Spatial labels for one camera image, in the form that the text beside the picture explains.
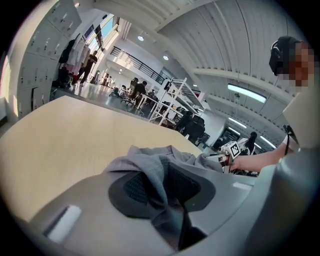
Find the metal railing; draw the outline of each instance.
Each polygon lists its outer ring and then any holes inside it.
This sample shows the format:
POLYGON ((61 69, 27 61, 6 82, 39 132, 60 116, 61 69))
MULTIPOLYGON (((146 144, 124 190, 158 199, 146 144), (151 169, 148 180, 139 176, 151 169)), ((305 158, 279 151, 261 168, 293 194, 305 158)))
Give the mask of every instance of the metal railing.
POLYGON ((138 60, 137 58, 133 57, 129 53, 126 53, 125 51, 121 50, 118 47, 114 47, 112 52, 110 53, 113 56, 116 56, 117 58, 125 61, 126 63, 134 66, 141 72, 145 73, 148 77, 152 78, 156 82, 158 82, 160 85, 165 80, 161 75, 159 75, 157 72, 155 72, 152 68, 148 67, 146 64, 138 60))

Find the wooden table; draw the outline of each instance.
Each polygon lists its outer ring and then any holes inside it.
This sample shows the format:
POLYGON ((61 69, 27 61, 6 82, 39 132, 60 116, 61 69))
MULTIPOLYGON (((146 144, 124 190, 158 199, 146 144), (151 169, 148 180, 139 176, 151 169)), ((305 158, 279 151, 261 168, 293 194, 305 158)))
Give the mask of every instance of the wooden table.
POLYGON ((28 114, 0 139, 0 188, 29 221, 78 181, 100 174, 131 145, 201 151, 180 133, 68 96, 28 114))

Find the gray floor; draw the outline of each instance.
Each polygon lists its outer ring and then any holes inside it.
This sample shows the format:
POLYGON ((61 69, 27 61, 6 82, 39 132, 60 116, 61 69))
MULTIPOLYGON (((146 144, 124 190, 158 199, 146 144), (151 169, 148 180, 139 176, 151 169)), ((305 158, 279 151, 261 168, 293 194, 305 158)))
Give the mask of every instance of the gray floor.
POLYGON ((55 92, 55 99, 62 96, 70 96, 106 109, 117 111, 135 118, 148 121, 150 118, 151 107, 143 105, 137 109, 132 104, 126 104, 121 98, 109 96, 112 88, 85 82, 83 86, 74 85, 69 89, 59 88, 55 92))

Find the ceiling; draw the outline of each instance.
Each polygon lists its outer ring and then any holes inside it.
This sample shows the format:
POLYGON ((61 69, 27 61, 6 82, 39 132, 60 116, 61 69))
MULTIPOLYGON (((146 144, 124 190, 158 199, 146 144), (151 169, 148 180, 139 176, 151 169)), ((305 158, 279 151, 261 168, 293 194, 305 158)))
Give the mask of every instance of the ceiling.
MULTIPOLYGON (((127 39, 163 62, 178 79, 205 93, 211 110, 233 117, 278 146, 287 124, 282 111, 295 96, 294 87, 278 79, 269 67, 270 47, 280 36, 307 41, 295 22, 272 0, 96 0, 97 9, 130 23, 127 39), (145 40, 140 42, 137 36, 145 40), (169 56, 164 62, 163 55, 169 56), (261 103, 240 95, 228 83, 261 95, 261 103)), ((258 137, 265 151, 272 150, 258 137)))

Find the human arm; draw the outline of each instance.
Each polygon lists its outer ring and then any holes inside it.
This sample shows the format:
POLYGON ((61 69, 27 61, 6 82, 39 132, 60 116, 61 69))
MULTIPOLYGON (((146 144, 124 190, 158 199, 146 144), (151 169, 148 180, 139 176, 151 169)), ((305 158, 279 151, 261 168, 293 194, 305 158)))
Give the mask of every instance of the human arm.
POLYGON ((231 166, 231 170, 240 169, 249 172, 259 173, 265 166, 275 165, 280 158, 285 156, 286 144, 281 143, 275 150, 255 155, 240 155, 236 157, 231 166))

